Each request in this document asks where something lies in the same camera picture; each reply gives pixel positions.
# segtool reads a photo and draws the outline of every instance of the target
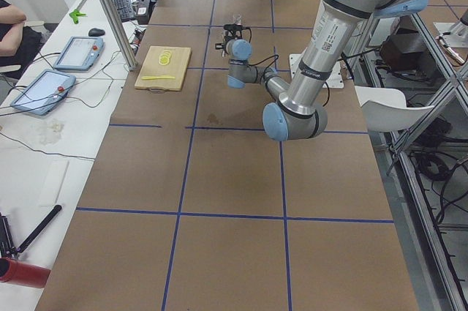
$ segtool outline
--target plastic container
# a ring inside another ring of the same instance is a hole
[[[11,258],[0,258],[0,282],[44,288],[49,274],[50,269],[44,267],[30,265]]]

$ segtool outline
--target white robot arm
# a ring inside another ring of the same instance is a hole
[[[375,17],[397,17],[421,11],[429,0],[323,0],[325,11],[298,65],[291,84],[274,69],[248,63],[252,48],[243,39],[225,41],[230,55],[228,85],[261,83],[276,102],[266,105],[263,126],[274,140],[307,139],[326,127],[325,109],[315,102],[358,23]]]

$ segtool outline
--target blue joint cap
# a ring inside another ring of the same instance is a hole
[[[429,0],[409,0],[397,5],[386,7],[385,9],[375,10],[375,18],[390,18],[412,15],[420,12],[429,4]]]
[[[235,89],[242,89],[243,87],[246,86],[246,84],[242,80],[236,79],[232,75],[227,76],[227,85],[230,88],[235,88]]]
[[[288,137],[286,118],[281,108],[274,102],[270,102],[263,109],[263,127],[265,132],[273,140],[286,141]]]
[[[252,46],[244,39],[237,39],[232,47],[233,56],[241,61],[246,61],[252,54]]]

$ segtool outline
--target computer mouse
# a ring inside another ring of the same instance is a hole
[[[105,34],[105,30],[101,28],[91,28],[88,32],[89,37],[100,37]]]

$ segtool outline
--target cutting board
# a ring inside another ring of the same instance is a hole
[[[160,64],[160,56],[170,52],[169,63]],[[190,60],[190,48],[179,48],[173,46],[151,46],[145,61],[141,67],[140,74],[135,82],[136,89],[163,89],[180,91],[184,83],[185,72]],[[150,79],[143,77],[173,76],[174,79]]]

